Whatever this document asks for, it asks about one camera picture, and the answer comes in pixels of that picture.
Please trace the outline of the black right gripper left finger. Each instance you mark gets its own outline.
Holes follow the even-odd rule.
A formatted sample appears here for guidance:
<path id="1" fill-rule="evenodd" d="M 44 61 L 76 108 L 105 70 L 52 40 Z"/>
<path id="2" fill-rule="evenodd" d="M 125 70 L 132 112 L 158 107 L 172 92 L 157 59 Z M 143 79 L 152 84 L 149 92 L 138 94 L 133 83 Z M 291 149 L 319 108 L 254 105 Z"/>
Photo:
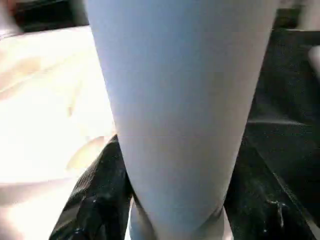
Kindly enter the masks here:
<path id="1" fill-rule="evenodd" d="M 49 239 L 123 240 L 132 193 L 114 135 L 77 181 Z"/>

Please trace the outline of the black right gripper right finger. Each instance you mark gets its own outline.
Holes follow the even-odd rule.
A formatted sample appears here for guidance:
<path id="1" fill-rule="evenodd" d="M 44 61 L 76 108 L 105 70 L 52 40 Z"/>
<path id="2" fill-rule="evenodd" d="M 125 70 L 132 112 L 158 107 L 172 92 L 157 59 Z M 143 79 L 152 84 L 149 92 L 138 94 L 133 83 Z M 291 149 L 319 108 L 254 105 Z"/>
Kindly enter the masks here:
<path id="1" fill-rule="evenodd" d="M 224 202 L 236 240 L 314 240 L 306 217 L 244 138 Z"/>

